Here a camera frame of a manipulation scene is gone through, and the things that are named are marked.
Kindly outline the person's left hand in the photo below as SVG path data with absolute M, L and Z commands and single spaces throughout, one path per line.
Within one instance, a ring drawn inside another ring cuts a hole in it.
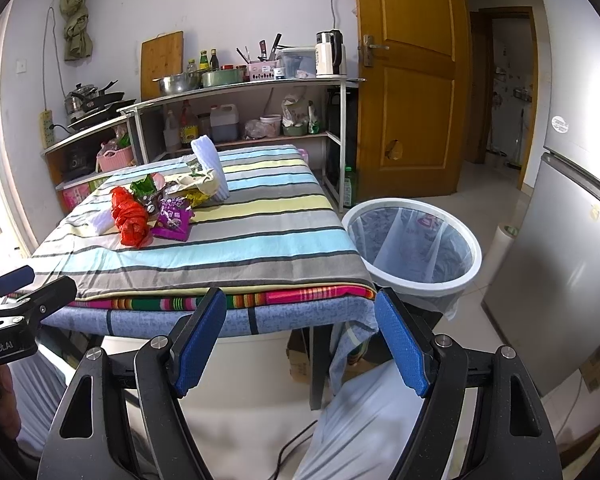
M 21 430 L 12 373 L 7 365 L 0 365 L 0 427 L 12 440 L 17 439 Z

